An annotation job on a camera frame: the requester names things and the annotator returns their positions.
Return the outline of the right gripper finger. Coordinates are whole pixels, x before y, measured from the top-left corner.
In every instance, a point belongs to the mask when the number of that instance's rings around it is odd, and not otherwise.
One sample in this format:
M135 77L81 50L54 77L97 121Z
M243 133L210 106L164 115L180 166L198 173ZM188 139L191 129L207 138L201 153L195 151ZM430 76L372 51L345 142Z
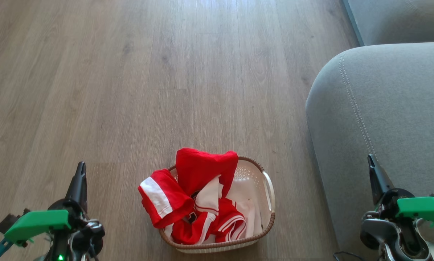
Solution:
M383 195L395 187L385 169L378 163L375 155L368 155L368 165L373 204L377 205Z

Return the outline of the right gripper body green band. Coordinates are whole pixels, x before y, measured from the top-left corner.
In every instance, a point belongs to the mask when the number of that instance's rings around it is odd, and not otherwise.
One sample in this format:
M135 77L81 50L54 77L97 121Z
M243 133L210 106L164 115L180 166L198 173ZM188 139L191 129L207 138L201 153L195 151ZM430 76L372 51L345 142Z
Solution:
M393 223L423 219L434 226L434 196L415 197L402 188L393 188L373 195L378 218Z

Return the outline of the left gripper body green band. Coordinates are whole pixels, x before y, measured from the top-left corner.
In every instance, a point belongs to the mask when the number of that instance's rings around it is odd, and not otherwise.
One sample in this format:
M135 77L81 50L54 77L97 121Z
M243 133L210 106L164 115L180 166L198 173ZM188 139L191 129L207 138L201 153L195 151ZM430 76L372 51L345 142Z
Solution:
M61 199L47 210L28 211L5 232L5 238L22 247L25 242L42 233L73 233L80 228L87 214L87 203Z

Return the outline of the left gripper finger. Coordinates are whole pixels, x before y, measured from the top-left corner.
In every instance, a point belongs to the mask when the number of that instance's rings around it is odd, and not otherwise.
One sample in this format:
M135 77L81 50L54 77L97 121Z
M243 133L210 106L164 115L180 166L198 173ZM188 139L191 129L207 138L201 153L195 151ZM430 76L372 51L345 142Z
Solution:
M88 212L85 162L78 163L76 172L71 179L71 183L68 187L65 198L73 200L81 207L84 212Z

